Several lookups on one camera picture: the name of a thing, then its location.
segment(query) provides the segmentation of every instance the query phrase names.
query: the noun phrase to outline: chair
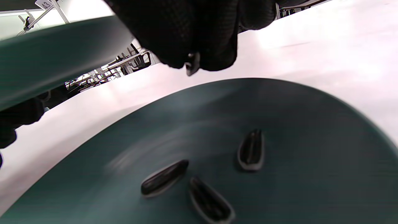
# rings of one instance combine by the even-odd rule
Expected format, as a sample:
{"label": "chair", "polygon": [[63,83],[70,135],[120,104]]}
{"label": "chair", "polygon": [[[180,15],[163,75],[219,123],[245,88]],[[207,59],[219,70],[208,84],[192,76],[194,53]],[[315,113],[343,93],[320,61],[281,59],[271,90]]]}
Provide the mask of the chair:
{"label": "chair", "polygon": [[[149,62],[145,62],[145,55],[148,56]],[[133,62],[136,66],[134,66],[132,62],[129,62],[129,65],[133,68],[133,72],[149,67],[152,64],[150,60],[150,52],[148,51],[143,55],[138,55],[136,58],[134,58]]]}

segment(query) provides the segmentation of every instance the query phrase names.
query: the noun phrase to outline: black sunflower seed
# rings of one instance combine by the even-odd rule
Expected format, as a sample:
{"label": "black sunflower seed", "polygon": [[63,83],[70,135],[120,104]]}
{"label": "black sunflower seed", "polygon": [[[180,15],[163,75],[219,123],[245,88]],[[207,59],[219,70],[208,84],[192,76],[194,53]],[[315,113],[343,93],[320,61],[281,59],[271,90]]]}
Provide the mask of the black sunflower seed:
{"label": "black sunflower seed", "polygon": [[231,205],[199,178],[191,178],[189,193],[195,209],[208,223],[229,223],[235,218]]}
{"label": "black sunflower seed", "polygon": [[151,174],[141,184],[141,193],[146,197],[163,193],[184,175],[188,165],[189,161],[183,159]]}
{"label": "black sunflower seed", "polygon": [[260,129],[251,131],[238,150],[240,166],[247,171],[257,171],[263,165],[264,139]]}

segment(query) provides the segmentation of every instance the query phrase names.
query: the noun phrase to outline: table surface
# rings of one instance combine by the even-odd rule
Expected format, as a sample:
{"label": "table surface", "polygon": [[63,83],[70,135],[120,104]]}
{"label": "table surface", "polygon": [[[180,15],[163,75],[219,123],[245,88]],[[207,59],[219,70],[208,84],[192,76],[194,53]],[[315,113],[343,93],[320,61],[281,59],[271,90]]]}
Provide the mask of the table surface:
{"label": "table surface", "polygon": [[106,127],[171,93],[218,80],[271,78],[317,88],[356,108],[397,144],[397,9],[395,0],[333,0],[240,34],[238,58],[223,71],[187,77],[156,64],[78,94],[18,128],[17,141],[1,151],[0,214]]}

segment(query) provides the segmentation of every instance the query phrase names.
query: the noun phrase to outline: plate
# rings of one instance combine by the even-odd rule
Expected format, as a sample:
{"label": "plate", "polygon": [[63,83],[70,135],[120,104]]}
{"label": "plate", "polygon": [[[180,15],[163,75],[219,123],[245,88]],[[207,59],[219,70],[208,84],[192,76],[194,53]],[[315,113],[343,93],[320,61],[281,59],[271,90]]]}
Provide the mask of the plate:
{"label": "plate", "polygon": [[[248,132],[265,161],[236,170]],[[272,79],[191,87],[122,118],[34,184],[2,224],[202,223],[189,199],[199,176],[234,208],[234,223],[396,223],[398,160],[365,117],[314,88]],[[155,198],[142,181],[181,159],[184,177]]]}
{"label": "plate", "polygon": [[0,41],[0,110],[111,62],[132,40],[109,16]]}

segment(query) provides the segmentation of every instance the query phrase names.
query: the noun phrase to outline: number tag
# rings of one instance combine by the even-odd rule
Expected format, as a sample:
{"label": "number tag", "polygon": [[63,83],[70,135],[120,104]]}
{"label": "number tag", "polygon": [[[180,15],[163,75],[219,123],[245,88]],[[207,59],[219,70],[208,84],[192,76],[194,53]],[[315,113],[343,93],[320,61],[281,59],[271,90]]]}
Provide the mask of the number tag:
{"label": "number tag", "polygon": [[37,0],[35,4],[44,10],[47,10],[53,5],[49,0]]}

